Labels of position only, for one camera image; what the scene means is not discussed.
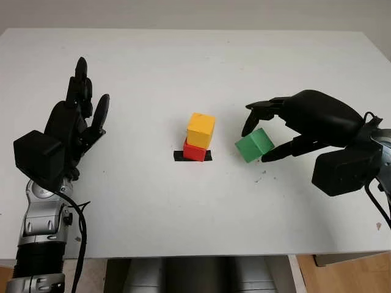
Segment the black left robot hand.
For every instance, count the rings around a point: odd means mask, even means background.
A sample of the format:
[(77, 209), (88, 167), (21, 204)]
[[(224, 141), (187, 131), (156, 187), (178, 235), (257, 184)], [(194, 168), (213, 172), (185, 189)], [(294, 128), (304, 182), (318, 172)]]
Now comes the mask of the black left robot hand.
[(45, 134), (56, 138), (65, 147), (64, 176), (72, 181), (79, 178), (83, 155), (106, 133), (103, 129), (110, 96), (104, 94), (94, 109), (92, 81), (87, 77), (87, 62), (80, 57), (75, 75), (69, 80), (66, 99), (58, 102), (49, 116)]

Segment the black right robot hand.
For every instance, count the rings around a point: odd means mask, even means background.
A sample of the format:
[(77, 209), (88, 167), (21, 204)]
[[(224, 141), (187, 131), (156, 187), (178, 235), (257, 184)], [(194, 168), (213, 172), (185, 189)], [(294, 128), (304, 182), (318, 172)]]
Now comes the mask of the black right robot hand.
[(364, 125), (364, 119), (352, 107), (317, 90), (254, 102), (246, 109), (250, 110), (250, 115), (242, 130), (243, 137), (250, 134), (260, 120), (268, 121), (275, 116), (299, 133), (293, 140), (264, 154), (262, 162), (296, 157), (325, 147), (344, 148)]

